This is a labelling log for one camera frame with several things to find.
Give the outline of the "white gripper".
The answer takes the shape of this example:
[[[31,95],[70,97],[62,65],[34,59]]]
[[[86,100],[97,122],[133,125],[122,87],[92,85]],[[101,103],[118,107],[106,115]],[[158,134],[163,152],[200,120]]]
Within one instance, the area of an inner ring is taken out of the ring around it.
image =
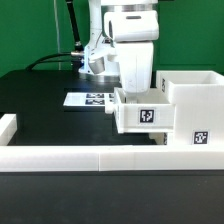
[[[127,94],[146,93],[151,84],[153,43],[117,43],[115,49],[124,92]]]

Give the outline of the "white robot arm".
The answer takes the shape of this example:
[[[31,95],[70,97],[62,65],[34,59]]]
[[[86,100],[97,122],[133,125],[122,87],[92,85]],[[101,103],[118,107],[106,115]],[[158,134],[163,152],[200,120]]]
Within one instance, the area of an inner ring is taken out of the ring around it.
[[[120,81],[127,94],[151,84],[153,42],[159,38],[158,0],[88,0],[90,40],[79,69],[83,78]]]

